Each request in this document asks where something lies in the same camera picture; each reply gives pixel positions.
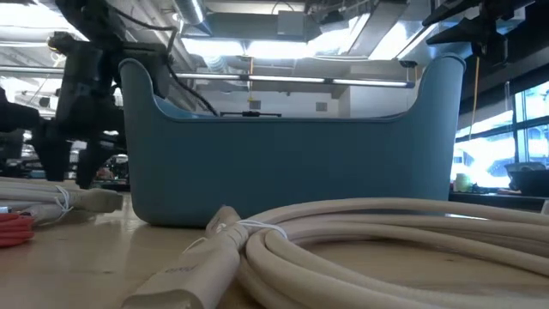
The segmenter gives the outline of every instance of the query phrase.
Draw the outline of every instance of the ceiling duct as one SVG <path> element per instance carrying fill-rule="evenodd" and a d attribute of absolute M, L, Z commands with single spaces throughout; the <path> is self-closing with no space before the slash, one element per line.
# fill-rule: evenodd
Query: ceiling duct
<path fill-rule="evenodd" d="M 291 32 L 281 30 L 288 29 L 291 25 L 295 25 L 291 27 Z M 211 38 L 216 39 L 283 39 L 306 42 L 321 34 L 318 24 L 299 12 L 281 12 L 279 15 L 214 13 L 208 15 L 208 26 L 212 32 Z M 204 39 L 204 35 L 192 27 L 185 29 L 182 36 Z"/>
<path fill-rule="evenodd" d="M 190 24 L 207 35 L 212 34 L 206 21 L 206 7 L 202 0 L 173 0 L 173 3 L 185 24 Z"/>
<path fill-rule="evenodd" d="M 379 1 L 348 55 L 370 56 L 383 37 L 401 18 L 408 5 L 409 0 Z"/>

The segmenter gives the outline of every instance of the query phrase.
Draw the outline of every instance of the white bundled cable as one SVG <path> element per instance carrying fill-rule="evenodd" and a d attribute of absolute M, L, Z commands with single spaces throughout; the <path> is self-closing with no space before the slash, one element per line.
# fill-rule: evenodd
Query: white bundled cable
<path fill-rule="evenodd" d="M 488 220 L 356 213 L 368 209 Z M 403 239 L 549 276 L 547 215 L 466 203 L 352 198 L 271 209 L 243 221 L 234 209 L 223 207 L 208 224 L 206 237 L 152 276 L 124 302 L 124 308 L 213 309 L 235 276 L 267 308 L 549 308 L 547 298 L 403 287 L 358 274 L 299 247 L 324 241 Z"/>
<path fill-rule="evenodd" d="M 122 202 L 122 196 L 115 191 L 81 190 L 63 183 L 0 178 L 0 206 L 30 215 L 34 225 L 61 221 L 72 209 L 86 210 L 90 215 L 110 213 L 121 209 Z"/>

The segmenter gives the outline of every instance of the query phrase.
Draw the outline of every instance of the red cable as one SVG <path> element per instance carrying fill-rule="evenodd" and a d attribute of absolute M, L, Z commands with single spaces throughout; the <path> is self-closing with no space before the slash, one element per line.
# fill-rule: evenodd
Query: red cable
<path fill-rule="evenodd" d="M 0 247 L 20 245 L 34 236 L 33 219 L 18 214 L 0 214 Z"/>

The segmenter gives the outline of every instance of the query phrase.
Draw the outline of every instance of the cable tie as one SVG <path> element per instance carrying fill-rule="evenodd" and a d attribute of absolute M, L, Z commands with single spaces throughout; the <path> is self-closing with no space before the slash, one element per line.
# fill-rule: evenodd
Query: cable tie
<path fill-rule="evenodd" d="M 245 227 L 272 228 L 278 231 L 279 233 L 281 233 L 285 239 L 288 239 L 288 235 L 286 234 L 286 231 L 284 231 L 282 227 L 276 226 L 274 224 L 268 224 L 260 221 L 254 221 L 254 220 L 240 220 L 240 221 L 237 221 L 237 223 Z"/>
<path fill-rule="evenodd" d="M 63 194 L 63 198 L 65 201 L 65 203 L 61 203 L 61 201 L 59 201 L 59 199 L 55 197 L 55 203 L 61 208 L 61 215 L 55 220 L 55 222 L 57 222 L 63 219 L 69 213 L 69 211 L 73 209 L 73 207 L 69 206 L 70 193 L 60 185 L 56 185 L 55 187 L 59 190 L 59 192 L 61 192 L 61 194 Z"/>

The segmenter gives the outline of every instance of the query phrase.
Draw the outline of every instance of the cable plug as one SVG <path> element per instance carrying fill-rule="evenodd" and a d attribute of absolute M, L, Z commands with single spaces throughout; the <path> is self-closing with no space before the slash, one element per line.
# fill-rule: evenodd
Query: cable plug
<path fill-rule="evenodd" d="M 124 197 L 115 191 L 91 189 L 71 192 L 69 205 L 75 209 L 84 209 L 94 213 L 111 213 L 121 210 Z"/>

